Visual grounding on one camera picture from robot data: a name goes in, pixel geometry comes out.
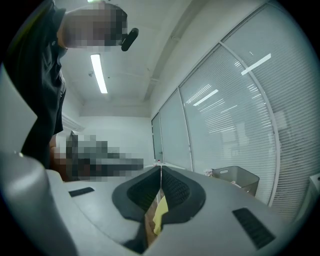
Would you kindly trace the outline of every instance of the black shirt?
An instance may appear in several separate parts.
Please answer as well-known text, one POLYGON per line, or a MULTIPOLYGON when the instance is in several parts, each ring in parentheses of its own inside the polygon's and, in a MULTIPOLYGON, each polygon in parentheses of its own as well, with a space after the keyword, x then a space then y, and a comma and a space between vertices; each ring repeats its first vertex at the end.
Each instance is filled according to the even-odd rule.
POLYGON ((4 66, 20 95, 37 115, 21 152, 49 168, 49 142, 63 130, 66 85, 60 58, 66 49, 58 46, 57 31, 66 10, 57 9, 53 0, 47 0, 36 12, 12 41, 4 66))

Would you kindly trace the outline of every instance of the person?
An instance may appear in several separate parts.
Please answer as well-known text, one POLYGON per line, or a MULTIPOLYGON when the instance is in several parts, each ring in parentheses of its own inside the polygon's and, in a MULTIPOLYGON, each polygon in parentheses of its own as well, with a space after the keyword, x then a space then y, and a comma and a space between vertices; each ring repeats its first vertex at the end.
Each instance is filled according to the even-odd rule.
POLYGON ((66 161, 54 156, 56 134, 63 130, 66 82, 61 58, 69 48, 120 45, 127 34, 127 14, 96 1, 66 12, 45 0, 13 38, 3 64, 14 86, 37 115, 21 152, 67 180, 66 161))

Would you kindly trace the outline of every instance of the gray storage bin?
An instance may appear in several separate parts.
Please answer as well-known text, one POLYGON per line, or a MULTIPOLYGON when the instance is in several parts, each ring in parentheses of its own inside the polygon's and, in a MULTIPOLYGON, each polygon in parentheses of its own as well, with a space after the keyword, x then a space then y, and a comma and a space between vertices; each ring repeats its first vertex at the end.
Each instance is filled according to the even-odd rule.
POLYGON ((260 178, 239 166, 213 169, 212 176, 227 182, 235 181, 247 193, 256 196, 260 178))

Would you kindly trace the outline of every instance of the yellow cloth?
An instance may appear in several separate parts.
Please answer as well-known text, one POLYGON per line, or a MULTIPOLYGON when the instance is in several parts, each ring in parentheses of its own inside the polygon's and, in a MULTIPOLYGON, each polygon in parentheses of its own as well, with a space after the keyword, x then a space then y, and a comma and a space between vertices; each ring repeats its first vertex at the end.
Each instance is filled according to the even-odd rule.
POLYGON ((168 212, 168 205, 166 201, 166 197, 162 197, 160 200, 154 214, 153 222, 155 224, 153 232, 158 236, 161 232, 161 219, 162 215, 168 212))

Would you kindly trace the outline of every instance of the sleeve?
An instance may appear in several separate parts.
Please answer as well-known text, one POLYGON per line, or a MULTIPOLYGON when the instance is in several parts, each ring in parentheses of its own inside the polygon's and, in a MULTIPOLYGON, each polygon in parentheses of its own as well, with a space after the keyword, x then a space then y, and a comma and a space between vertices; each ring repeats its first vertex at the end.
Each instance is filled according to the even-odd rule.
POLYGON ((54 128, 53 135, 60 133, 64 130, 63 125, 62 125, 62 105, 64 103, 66 91, 67 90, 64 91, 64 93, 62 94, 62 96, 60 98, 60 104, 59 104, 58 112, 56 114, 56 121, 55 121, 55 128, 54 128))

